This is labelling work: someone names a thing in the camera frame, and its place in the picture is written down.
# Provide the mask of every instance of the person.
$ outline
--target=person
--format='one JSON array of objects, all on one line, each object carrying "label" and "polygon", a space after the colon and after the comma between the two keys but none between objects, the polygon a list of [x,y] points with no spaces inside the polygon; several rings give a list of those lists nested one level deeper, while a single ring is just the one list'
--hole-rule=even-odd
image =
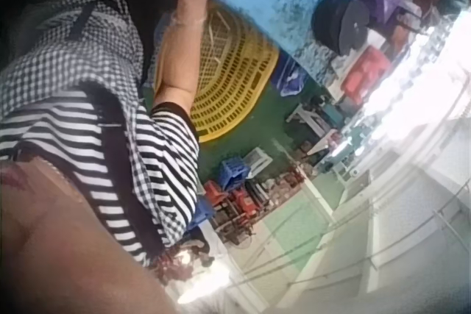
[{"label": "person", "polygon": [[215,258],[209,253],[209,242],[202,230],[195,226],[184,234],[180,242],[155,258],[150,269],[164,286],[171,280],[185,282],[193,276],[197,260],[203,268],[213,265]]},{"label": "person", "polygon": [[206,3],[177,0],[150,115],[154,4],[28,0],[2,19],[1,286],[18,310],[173,313],[144,267],[194,214]]}]

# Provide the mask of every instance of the striped shirt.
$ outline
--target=striped shirt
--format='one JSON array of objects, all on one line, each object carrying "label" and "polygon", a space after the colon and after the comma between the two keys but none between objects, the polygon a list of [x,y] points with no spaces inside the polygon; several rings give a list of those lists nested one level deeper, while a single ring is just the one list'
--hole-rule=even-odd
[{"label": "striped shirt", "polygon": [[[105,160],[106,124],[80,85],[92,82],[118,99],[132,197],[167,247],[181,238],[195,212],[199,147],[181,108],[163,104],[149,115],[139,99],[142,48],[126,0],[44,0],[26,8],[18,23],[15,56],[0,74],[0,160],[28,143],[66,163],[108,231],[148,265]],[[34,36],[25,38],[25,31]]]}]

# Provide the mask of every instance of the yellow plastic crate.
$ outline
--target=yellow plastic crate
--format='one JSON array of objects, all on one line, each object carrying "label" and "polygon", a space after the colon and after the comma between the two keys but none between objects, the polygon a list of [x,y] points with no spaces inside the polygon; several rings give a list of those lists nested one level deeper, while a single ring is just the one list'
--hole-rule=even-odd
[{"label": "yellow plastic crate", "polygon": [[[222,7],[210,7],[201,46],[198,93],[191,110],[201,142],[229,132],[250,113],[277,59],[278,48],[254,26]],[[155,90],[160,81],[161,70],[157,70]]]}]

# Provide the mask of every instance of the bright light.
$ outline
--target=bright light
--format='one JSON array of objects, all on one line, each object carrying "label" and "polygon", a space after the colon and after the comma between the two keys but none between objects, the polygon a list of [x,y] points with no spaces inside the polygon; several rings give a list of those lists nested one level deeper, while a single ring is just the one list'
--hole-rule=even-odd
[{"label": "bright light", "polygon": [[188,265],[189,263],[191,263],[191,255],[188,250],[181,251],[177,254],[177,257],[180,258],[180,261],[183,265]]},{"label": "bright light", "polygon": [[370,116],[386,110],[399,92],[399,84],[393,79],[386,79],[369,97],[368,102],[365,104],[365,115]]},{"label": "bright light", "polygon": [[335,157],[337,156],[340,152],[343,151],[343,149],[345,149],[347,147],[347,145],[352,141],[352,137],[349,136],[348,139],[346,139],[345,141],[343,141],[340,145],[337,146],[337,148],[335,150],[333,150],[332,152],[332,157]]},{"label": "bright light", "polygon": [[375,131],[371,134],[371,139],[380,140],[384,135],[386,135],[387,130],[384,124],[381,124]]},{"label": "bright light", "polygon": [[219,288],[223,288],[229,283],[229,273],[229,269],[216,260],[208,269],[208,272],[202,274],[193,286],[181,295],[178,304],[191,303],[216,292]]},{"label": "bright light", "polygon": [[358,157],[365,151],[365,146],[360,146],[355,150],[355,156]]}]

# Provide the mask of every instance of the bracelet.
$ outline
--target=bracelet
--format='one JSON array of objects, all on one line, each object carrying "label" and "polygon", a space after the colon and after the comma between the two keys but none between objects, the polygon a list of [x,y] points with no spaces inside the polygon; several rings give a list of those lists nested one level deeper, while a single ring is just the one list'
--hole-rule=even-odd
[{"label": "bracelet", "polygon": [[208,18],[208,14],[205,14],[205,17],[200,18],[198,20],[185,22],[185,21],[178,20],[175,13],[172,13],[171,17],[170,17],[170,26],[190,26],[190,27],[194,26],[194,27],[198,27],[198,26],[201,26],[201,25],[204,24],[204,22],[206,21],[206,18]]}]

